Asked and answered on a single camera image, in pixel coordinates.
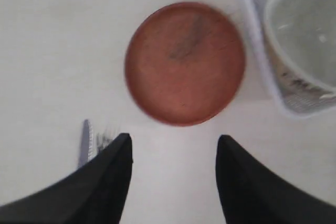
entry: round plate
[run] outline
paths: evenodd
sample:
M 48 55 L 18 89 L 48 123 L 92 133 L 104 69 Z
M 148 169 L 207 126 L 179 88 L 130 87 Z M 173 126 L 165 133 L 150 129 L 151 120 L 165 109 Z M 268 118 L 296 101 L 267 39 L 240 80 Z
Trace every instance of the round plate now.
M 128 88 L 143 111 L 173 125 L 202 123 L 234 97 L 245 69 L 243 43 L 219 11 L 176 3 L 137 29 L 125 60 Z

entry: knife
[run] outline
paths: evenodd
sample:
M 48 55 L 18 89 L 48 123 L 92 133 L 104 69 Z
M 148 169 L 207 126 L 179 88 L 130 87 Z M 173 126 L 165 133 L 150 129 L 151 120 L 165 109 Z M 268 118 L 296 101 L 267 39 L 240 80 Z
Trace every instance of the knife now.
M 81 168 L 88 161 L 92 159 L 93 156 L 93 129 L 90 121 L 86 119 L 83 122 L 78 168 Z

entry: white table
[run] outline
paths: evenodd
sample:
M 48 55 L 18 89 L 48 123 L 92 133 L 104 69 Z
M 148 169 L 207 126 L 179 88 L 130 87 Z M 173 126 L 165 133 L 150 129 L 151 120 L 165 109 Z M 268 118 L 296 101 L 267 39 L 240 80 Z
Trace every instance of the white table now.
M 336 112 L 296 121 L 267 95 L 254 56 L 236 99 L 193 127 L 163 125 L 132 102 L 123 76 L 129 39 L 156 9 L 236 0 L 0 0 L 0 204 L 76 169 L 81 122 L 129 132 L 134 166 L 122 223 L 224 223 L 215 181 L 218 137 L 230 134 L 294 185 L 336 204 Z

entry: terracotta saucer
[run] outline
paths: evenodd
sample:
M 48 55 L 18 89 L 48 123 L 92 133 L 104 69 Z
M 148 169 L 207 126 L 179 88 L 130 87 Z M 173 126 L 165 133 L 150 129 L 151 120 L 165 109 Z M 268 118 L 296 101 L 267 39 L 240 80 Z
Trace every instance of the terracotta saucer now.
M 125 59 L 128 88 L 138 106 L 173 125 L 202 123 L 233 99 L 245 54 L 235 26 L 201 3 L 176 3 L 137 29 Z

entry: orange plate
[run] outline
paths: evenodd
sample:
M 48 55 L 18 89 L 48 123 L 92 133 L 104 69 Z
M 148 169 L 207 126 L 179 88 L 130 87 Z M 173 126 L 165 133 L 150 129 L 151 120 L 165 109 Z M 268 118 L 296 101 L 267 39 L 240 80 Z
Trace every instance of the orange plate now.
M 137 29 L 125 60 L 128 88 L 143 111 L 173 125 L 202 123 L 224 109 L 243 78 L 235 26 L 200 3 L 176 3 Z

